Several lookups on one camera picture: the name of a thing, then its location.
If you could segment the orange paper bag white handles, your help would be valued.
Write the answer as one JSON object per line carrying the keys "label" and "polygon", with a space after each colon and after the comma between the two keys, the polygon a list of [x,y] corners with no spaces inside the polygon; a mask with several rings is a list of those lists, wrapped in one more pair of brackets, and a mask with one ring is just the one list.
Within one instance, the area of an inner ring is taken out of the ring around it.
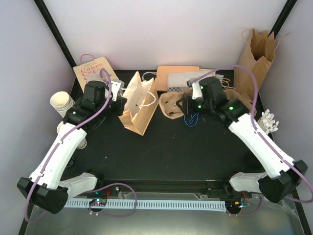
{"label": "orange paper bag white handles", "polygon": [[137,71],[122,97],[127,102],[120,121],[126,129],[143,136],[158,106],[155,80],[142,81]]}

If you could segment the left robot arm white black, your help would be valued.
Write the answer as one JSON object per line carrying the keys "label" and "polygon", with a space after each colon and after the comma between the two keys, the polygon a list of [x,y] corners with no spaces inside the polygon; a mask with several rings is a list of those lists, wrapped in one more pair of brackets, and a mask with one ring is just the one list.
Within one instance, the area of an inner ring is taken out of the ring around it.
{"label": "left robot arm white black", "polygon": [[86,191],[93,195],[104,192],[105,183],[95,174],[84,172],[64,181],[61,176],[89,130],[111,111],[123,112],[127,101],[121,95],[123,86],[124,82],[116,79],[110,85],[103,81],[86,84],[83,96],[67,110],[64,124],[42,162],[28,178],[21,177],[17,183],[28,202],[57,214],[68,199]]}

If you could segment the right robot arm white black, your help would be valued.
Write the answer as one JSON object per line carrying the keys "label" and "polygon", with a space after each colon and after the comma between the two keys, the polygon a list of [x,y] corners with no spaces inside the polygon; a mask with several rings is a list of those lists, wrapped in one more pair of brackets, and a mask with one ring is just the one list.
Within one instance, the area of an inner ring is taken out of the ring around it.
{"label": "right robot arm white black", "polygon": [[239,99],[228,99],[218,78],[210,76],[187,81],[192,95],[177,101],[184,114],[210,114],[228,127],[254,154],[264,172],[234,174],[222,185],[225,196],[240,191],[260,193],[273,203],[280,202],[303,180],[308,167],[283,152],[255,121]]}

